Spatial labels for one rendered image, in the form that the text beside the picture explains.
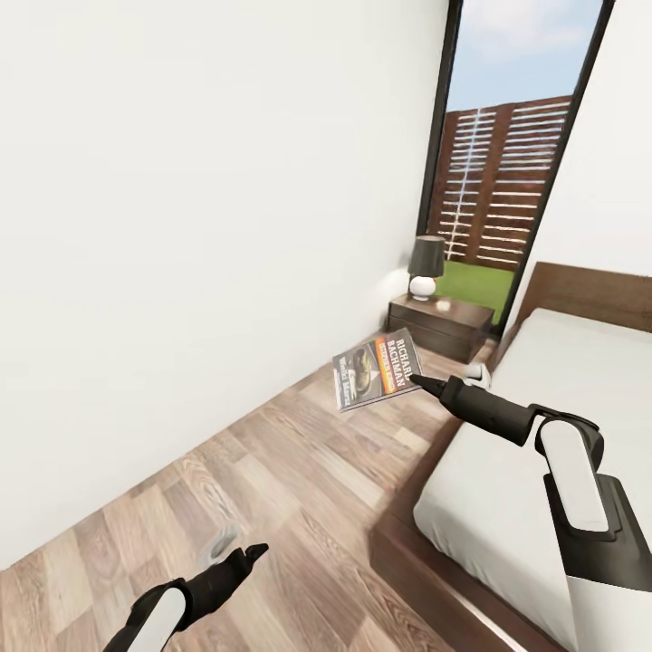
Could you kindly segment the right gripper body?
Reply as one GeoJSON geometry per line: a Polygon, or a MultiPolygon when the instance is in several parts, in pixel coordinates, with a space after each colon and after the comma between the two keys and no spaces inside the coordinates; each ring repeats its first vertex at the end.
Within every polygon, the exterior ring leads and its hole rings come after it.
{"type": "Polygon", "coordinates": [[[446,383],[446,391],[439,398],[440,404],[452,416],[492,434],[494,419],[505,399],[477,387],[470,387],[457,376],[449,377],[446,383]]]}

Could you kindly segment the hardback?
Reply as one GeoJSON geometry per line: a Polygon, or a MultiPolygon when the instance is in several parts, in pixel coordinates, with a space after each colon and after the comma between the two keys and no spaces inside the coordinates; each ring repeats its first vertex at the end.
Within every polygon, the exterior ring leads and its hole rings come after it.
{"type": "Polygon", "coordinates": [[[424,376],[408,327],[332,358],[337,408],[342,412],[422,388],[409,377],[424,376]]]}

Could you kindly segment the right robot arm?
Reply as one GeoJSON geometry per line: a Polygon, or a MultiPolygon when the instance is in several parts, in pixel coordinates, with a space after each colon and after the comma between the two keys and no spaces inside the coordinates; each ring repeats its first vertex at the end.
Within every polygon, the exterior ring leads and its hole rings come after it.
{"type": "Polygon", "coordinates": [[[579,652],[652,652],[652,551],[620,480],[599,474],[600,427],[569,412],[521,407],[491,394],[487,364],[465,366],[466,380],[412,374],[452,416],[524,446],[544,416],[534,447],[543,475],[570,594],[579,652]]]}

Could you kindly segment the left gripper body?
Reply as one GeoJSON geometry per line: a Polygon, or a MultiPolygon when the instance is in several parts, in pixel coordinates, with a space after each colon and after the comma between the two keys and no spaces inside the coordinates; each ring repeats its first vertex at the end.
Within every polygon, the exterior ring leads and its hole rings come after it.
{"type": "Polygon", "coordinates": [[[245,557],[243,549],[239,547],[233,550],[224,562],[220,562],[213,568],[198,574],[197,576],[207,579],[211,589],[211,602],[206,614],[213,613],[229,600],[237,587],[251,573],[252,568],[245,557]]]}

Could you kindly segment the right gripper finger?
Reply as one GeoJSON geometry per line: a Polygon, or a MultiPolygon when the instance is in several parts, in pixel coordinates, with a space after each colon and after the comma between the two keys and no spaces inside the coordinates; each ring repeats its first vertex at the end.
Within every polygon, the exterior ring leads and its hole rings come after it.
{"type": "Polygon", "coordinates": [[[447,383],[445,380],[432,379],[418,374],[412,374],[409,378],[436,398],[442,397],[443,391],[446,391],[447,383]]]}

